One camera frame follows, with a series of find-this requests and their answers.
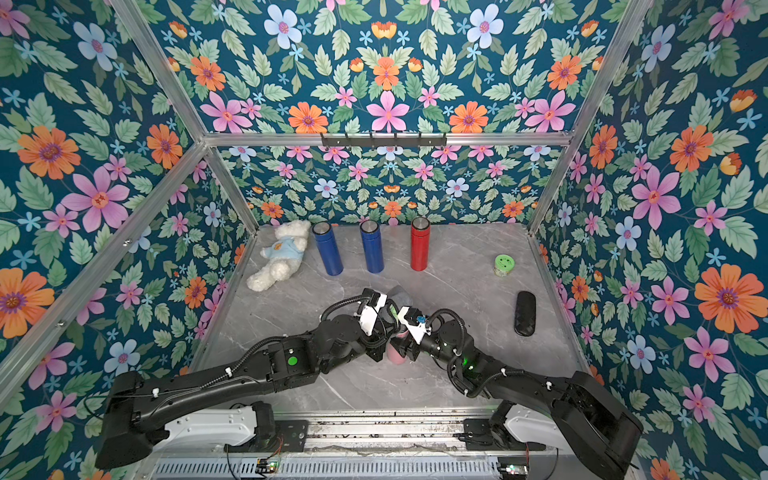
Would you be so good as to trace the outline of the pink thermos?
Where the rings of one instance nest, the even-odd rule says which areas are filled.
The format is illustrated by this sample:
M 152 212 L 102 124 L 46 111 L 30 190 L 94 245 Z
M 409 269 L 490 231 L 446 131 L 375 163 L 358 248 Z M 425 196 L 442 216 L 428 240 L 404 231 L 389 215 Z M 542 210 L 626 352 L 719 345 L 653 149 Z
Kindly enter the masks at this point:
M 398 333 L 393 336 L 386 347 L 386 357 L 393 365 L 402 365 L 407 361 L 407 358 L 400 352 L 402 346 L 402 340 L 409 336 L 407 332 Z

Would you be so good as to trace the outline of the blue thermos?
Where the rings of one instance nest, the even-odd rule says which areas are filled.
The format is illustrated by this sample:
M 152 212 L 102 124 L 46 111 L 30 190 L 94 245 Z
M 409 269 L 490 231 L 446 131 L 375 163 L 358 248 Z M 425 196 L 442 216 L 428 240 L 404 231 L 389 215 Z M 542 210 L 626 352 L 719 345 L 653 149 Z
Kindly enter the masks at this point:
M 316 223 L 312 226 L 312 233 L 326 273 L 330 276 L 340 275 L 343 263 L 332 225 L 328 222 Z
M 378 274 L 384 270 L 383 244 L 379 224 L 366 220 L 360 224 L 360 233 L 367 270 Z

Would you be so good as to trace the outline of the red thermos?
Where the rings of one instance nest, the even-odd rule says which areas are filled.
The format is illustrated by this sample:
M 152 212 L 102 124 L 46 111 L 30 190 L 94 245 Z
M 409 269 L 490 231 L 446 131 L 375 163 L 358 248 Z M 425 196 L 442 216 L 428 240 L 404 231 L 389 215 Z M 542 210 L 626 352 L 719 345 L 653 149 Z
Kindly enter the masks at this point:
M 411 268 L 414 271 L 423 271 L 427 268 L 430 228 L 430 221 L 423 216 L 416 217 L 411 222 Z

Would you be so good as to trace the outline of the grey microfibre cloth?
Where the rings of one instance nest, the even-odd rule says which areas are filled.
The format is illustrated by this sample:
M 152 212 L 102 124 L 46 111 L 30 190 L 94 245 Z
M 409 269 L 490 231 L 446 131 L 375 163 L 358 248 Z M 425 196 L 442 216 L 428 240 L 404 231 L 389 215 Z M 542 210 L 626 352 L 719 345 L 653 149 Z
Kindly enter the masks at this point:
M 387 293 L 384 307 L 384 318 L 393 324 L 407 324 L 413 301 L 402 286 L 396 286 Z

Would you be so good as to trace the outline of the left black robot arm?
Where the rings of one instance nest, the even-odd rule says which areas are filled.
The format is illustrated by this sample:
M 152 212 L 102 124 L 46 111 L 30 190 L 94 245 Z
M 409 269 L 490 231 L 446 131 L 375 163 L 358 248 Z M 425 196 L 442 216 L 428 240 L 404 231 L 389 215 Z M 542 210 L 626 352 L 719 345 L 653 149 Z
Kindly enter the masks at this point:
M 105 401 L 95 465 L 107 470 L 148 457 L 170 438 L 167 425 L 188 414 L 310 385 L 361 356 L 380 361 L 398 330 L 396 323 L 377 319 L 366 334 L 357 317 L 342 314 L 301 334 L 268 337 L 237 360 L 187 375 L 145 379 L 136 371 L 122 373 Z

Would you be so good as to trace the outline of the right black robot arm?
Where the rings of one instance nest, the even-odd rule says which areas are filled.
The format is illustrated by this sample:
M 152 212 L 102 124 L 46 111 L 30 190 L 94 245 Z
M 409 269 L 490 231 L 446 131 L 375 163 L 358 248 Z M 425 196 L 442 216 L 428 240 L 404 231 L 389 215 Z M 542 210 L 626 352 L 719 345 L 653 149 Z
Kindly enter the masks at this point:
M 641 422 L 589 373 L 547 376 L 515 368 L 474 345 L 464 320 L 450 309 L 429 316 L 412 307 L 385 309 L 408 331 L 393 338 L 403 356 L 420 353 L 444 364 L 452 386 L 467 398 L 485 396 L 549 417 L 575 456 L 601 479 L 622 479 L 643 433 Z

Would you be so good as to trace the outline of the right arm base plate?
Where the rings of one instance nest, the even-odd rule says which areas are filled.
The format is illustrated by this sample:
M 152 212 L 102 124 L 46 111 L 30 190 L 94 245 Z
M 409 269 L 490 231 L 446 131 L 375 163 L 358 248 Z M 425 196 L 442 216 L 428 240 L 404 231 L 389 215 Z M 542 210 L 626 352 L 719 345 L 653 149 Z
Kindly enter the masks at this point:
M 544 451 L 546 446 L 536 442 L 517 440 L 506 427 L 490 419 L 467 418 L 463 421 L 463 431 L 454 437 L 469 451 Z

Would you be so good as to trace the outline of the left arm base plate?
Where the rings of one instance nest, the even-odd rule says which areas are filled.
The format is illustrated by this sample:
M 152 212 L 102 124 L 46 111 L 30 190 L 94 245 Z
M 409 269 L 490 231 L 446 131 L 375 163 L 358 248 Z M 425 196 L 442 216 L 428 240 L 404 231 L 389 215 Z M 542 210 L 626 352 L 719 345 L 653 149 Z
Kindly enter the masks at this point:
M 256 426 L 255 435 L 240 445 L 227 445 L 232 453 L 302 452 L 308 436 L 306 420 L 278 420 Z

